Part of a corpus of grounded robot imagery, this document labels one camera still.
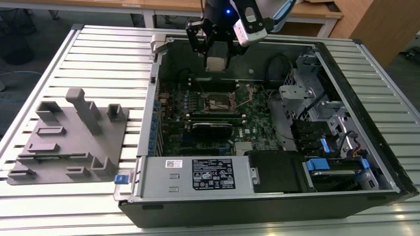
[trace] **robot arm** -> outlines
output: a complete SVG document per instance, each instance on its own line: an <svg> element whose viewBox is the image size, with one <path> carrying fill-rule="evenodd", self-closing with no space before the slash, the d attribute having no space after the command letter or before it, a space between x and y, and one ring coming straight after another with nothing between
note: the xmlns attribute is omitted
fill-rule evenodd
<svg viewBox="0 0 420 236"><path fill-rule="evenodd" d="M288 6L291 10L294 4L295 0L287 0L283 7ZM255 0L207 0L202 20L187 25L192 50L204 56L204 67L207 67L210 48L216 41L227 42L227 69L231 58L243 55L248 46L267 37L267 30L274 28L275 23L276 21L270 17L263 18ZM196 37L200 30L206 34L204 41Z"/></svg>

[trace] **blue cable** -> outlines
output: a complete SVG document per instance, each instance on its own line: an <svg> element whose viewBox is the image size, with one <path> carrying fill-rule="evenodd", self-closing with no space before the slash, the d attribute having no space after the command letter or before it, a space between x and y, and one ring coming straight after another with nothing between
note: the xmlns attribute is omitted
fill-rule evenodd
<svg viewBox="0 0 420 236"><path fill-rule="evenodd" d="M3 101L3 102L23 102L26 100L8 100L8 99L0 98L0 101Z"/></svg>
<svg viewBox="0 0 420 236"><path fill-rule="evenodd" d="M39 73L39 72L36 72L36 71L22 70L22 71L11 71L11 72L7 72L7 73L2 74L0 77L2 77L2 76L6 76L6 75L10 75L10 74L14 74L14 73L32 73L32 74L43 75L42 73ZM3 102L23 102L23 101L26 101L26 100L8 100L8 99L0 98L0 101L3 101Z"/></svg>
<svg viewBox="0 0 420 236"><path fill-rule="evenodd" d="M32 73L32 74L43 75L42 73L39 73L39 72L36 72L36 71L22 70L22 71L7 72L7 73L4 73L3 75L0 75L0 77L4 76L4 75L14 74L14 73Z"/></svg>

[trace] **power supply label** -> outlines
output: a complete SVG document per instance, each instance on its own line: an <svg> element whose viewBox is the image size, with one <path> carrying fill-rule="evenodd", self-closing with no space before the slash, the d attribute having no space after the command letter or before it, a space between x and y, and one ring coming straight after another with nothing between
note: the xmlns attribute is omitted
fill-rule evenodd
<svg viewBox="0 0 420 236"><path fill-rule="evenodd" d="M192 187L195 190L235 189L232 159L194 159Z"/></svg>

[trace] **blue tab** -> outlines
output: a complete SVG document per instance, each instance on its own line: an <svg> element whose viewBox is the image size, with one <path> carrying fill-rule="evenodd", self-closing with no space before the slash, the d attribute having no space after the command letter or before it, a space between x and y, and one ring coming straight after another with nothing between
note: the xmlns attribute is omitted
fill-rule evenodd
<svg viewBox="0 0 420 236"><path fill-rule="evenodd" d="M326 152L330 153L331 150L330 150L330 147L328 147L328 144L327 144L327 140L326 140L326 139L322 139L322 144L323 144L323 146L324 146Z"/></svg>
<svg viewBox="0 0 420 236"><path fill-rule="evenodd" d="M371 167L367 159L362 159L362 165L363 165L363 168L366 168L366 169L368 169Z"/></svg>
<svg viewBox="0 0 420 236"><path fill-rule="evenodd" d="M115 184L128 184L128 179L130 179L128 175L116 175L116 177L114 178L114 183Z"/></svg>
<svg viewBox="0 0 420 236"><path fill-rule="evenodd" d="M328 161L326 158L312 158L307 161L308 171L330 170Z"/></svg>

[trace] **slotted aluminum surface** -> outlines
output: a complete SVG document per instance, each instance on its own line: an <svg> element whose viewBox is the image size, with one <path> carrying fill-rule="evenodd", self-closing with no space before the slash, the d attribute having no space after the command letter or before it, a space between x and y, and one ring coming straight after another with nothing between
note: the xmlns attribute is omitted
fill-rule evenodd
<svg viewBox="0 0 420 236"><path fill-rule="evenodd" d="M152 61L151 35L180 30L86 26L74 30L12 124L0 152L2 235L384 235L420 234L420 196L379 206L346 219L199 228L139 229L114 201L112 182L10 186L8 170L34 130L40 101L68 105L68 87L83 87L98 106L130 108L120 169L134 168L144 98ZM272 39L323 41L416 185L420 185L419 114L363 46L351 40L274 36ZM130 192L123 185L120 191Z"/></svg>

